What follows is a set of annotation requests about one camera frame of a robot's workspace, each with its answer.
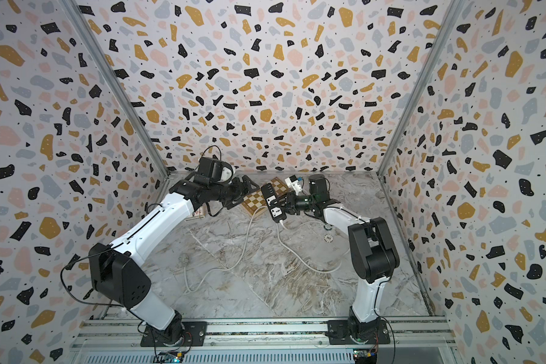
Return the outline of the black power strip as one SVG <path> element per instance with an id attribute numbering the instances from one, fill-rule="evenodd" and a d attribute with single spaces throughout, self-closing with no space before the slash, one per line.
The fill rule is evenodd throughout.
<path id="1" fill-rule="evenodd" d="M 284 221 L 287 218 L 287 215 L 281 208 L 281 201 L 279 200 L 273 185 L 271 183 L 264 184 L 261 187 L 261 193 L 272 220 L 275 223 Z"/>

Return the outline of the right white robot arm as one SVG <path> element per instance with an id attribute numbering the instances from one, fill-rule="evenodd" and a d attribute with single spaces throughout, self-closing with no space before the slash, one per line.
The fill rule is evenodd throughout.
<path id="1" fill-rule="evenodd" d="M 344 233 L 349 240 L 352 266 L 359 277 L 356 298 L 345 326 L 330 324 L 327 336 L 335 342 L 356 344 L 378 342 L 386 323 L 380 313 L 385 286 L 400 266 L 400 256 L 390 229 L 383 218 L 364 218 L 351 212 L 330 194 L 327 178 L 314 174 L 309 178 L 309 193 L 301 196 L 299 179 L 286 180 L 290 190 L 277 195 L 271 184 L 261 188 L 272 220 L 280 224 L 288 215 L 304 214 Z"/>

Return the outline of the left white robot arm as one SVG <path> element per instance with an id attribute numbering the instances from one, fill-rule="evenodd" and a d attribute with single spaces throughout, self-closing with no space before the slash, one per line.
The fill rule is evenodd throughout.
<path id="1" fill-rule="evenodd" d="M 145 322 L 146 337 L 153 343 L 170 347 L 185 341 L 181 314 L 153 292 L 142 267 L 162 240 L 199 208 L 216 201 L 230 210 L 258 189 L 249 177 L 236 176 L 227 162 L 202 156 L 198 167 L 138 224 L 110 244 L 90 249 L 86 260 L 94 291 L 106 298 L 106 306 L 124 308 Z"/>

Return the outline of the wooden chessboard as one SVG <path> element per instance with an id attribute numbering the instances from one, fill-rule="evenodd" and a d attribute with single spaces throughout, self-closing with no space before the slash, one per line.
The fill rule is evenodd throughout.
<path id="1" fill-rule="evenodd" d="M 270 183 L 279 197 L 289 191 L 288 186 L 279 177 L 275 177 L 271 179 Z M 243 209 L 249 216 L 252 216 L 253 213 L 255 212 L 257 212 L 257 215 L 260 215 L 263 212 L 265 212 L 266 209 L 258 211 L 259 208 L 265 205 L 266 203 L 261 193 L 261 190 L 258 190 L 250 195 L 247 195 L 244 198 L 244 201 L 241 203 L 241 206 L 243 207 Z"/>

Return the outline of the playing card box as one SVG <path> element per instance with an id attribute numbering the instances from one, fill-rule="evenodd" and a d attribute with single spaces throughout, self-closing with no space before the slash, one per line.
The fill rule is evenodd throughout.
<path id="1" fill-rule="evenodd" d="M 203 206 L 201 206 L 200 208 L 197 209 L 197 211 L 195 211 L 194 213 L 192 213 L 191 215 L 189 215 L 187 218 L 186 218 L 186 221 L 192 221 L 192 220 L 196 220 L 196 219 L 200 219 L 200 218 L 205 218 L 206 217 L 206 211 L 205 211 L 205 208 Z"/>

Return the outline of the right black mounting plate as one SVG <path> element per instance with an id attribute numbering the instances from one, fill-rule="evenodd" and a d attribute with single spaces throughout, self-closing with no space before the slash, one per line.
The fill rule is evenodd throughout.
<path id="1" fill-rule="evenodd" d="M 357 324 L 355 320 L 329 320 L 327 332 L 330 345 L 383 345 L 390 344 L 388 326 L 385 320 L 378 318 L 373 322 Z"/>

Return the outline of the black mounting plate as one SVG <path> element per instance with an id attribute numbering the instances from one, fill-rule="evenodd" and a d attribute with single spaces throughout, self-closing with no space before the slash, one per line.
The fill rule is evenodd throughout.
<path id="1" fill-rule="evenodd" d="M 385 320 L 378 318 L 373 322 L 357 324 L 355 320 L 329 320 L 327 332 L 330 345 L 383 345 L 390 344 L 388 326 Z"/>
<path id="2" fill-rule="evenodd" d="M 202 347 L 207 328 L 208 322 L 204 321 L 178 322 L 170 324 L 163 331 L 147 325 L 140 346 L 167 350 L 182 347 Z"/>

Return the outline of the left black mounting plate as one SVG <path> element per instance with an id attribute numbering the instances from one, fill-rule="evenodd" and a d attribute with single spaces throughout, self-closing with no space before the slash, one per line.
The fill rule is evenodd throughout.
<path id="1" fill-rule="evenodd" d="M 163 331 L 147 325 L 140 346 L 167 350 L 182 347 L 202 347 L 207 328 L 208 322 L 204 321 L 178 322 L 170 324 Z"/>

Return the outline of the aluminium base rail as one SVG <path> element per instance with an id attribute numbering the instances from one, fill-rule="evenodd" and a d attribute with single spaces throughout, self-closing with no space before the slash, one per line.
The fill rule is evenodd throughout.
<path id="1" fill-rule="evenodd" d="M 330 345 L 327 321 L 342 318 L 205 318 L 202 347 L 141 347 L 137 320 L 89 320 L 70 363 L 461 363 L 444 318 L 390 317 L 390 344 Z"/>

